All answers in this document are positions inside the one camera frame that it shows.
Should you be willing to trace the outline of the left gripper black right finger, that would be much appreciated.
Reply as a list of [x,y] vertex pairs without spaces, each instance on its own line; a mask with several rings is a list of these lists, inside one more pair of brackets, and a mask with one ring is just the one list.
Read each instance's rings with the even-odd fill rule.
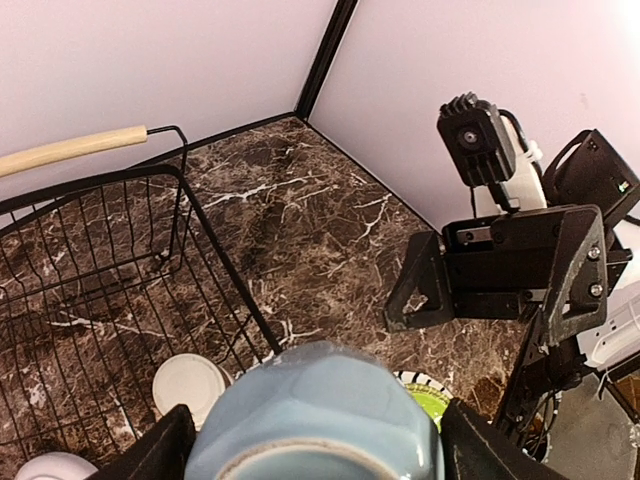
[[561,480],[565,476],[532,460],[460,399],[441,420],[445,478],[455,480]]

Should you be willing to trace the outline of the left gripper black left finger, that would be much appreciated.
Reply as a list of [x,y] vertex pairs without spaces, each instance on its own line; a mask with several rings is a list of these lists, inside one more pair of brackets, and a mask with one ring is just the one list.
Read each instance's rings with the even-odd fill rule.
[[109,465],[92,474],[93,479],[183,479],[196,440],[189,408],[178,404],[142,438]]

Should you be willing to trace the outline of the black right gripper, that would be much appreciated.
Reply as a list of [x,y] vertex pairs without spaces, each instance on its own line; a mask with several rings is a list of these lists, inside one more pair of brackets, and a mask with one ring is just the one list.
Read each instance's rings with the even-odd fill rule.
[[606,297],[628,264],[595,205],[457,221],[443,234],[445,263],[436,232],[409,238],[383,310],[388,331],[453,320],[450,285],[463,318],[514,319],[541,305],[542,342],[555,347],[604,323]]

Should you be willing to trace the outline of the bright green plate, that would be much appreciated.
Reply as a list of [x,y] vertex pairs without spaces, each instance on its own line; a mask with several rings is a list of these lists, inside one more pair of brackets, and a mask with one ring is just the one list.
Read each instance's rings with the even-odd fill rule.
[[405,388],[441,431],[441,422],[452,396],[431,385],[406,384]]

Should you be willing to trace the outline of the white cup with brown band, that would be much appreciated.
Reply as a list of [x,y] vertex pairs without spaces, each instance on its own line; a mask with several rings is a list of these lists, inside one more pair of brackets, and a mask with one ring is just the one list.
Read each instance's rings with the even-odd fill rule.
[[152,397],[162,415],[177,405],[186,405],[199,432],[217,400],[233,383],[223,367],[201,355],[183,353],[170,357],[157,369]]

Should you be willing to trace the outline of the blue striped white plate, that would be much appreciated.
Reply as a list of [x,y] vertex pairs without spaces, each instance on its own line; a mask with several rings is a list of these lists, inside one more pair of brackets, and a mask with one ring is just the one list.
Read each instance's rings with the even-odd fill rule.
[[442,401],[453,398],[452,393],[439,381],[422,372],[398,370],[393,375],[411,393],[428,394]]

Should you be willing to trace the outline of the white bowl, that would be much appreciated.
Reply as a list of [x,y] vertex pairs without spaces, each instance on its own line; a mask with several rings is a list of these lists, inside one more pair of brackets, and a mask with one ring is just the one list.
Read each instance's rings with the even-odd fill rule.
[[82,457],[67,452],[45,453],[27,461],[16,473],[15,480],[86,479],[98,468]]

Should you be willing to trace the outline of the light blue mug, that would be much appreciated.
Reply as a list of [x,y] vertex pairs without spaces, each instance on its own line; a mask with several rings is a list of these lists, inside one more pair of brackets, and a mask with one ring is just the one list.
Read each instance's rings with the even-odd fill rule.
[[374,358],[328,341],[288,349],[215,403],[187,479],[442,479],[438,429]]

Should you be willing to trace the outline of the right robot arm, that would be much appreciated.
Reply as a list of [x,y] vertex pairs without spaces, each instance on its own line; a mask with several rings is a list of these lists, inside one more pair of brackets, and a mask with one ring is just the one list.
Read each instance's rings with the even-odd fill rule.
[[519,446],[536,414],[590,372],[578,337],[605,323],[633,257],[614,227],[639,200],[638,177],[596,130],[573,138],[542,183],[548,208],[414,234],[384,308],[392,332],[457,318],[527,325],[495,419]]

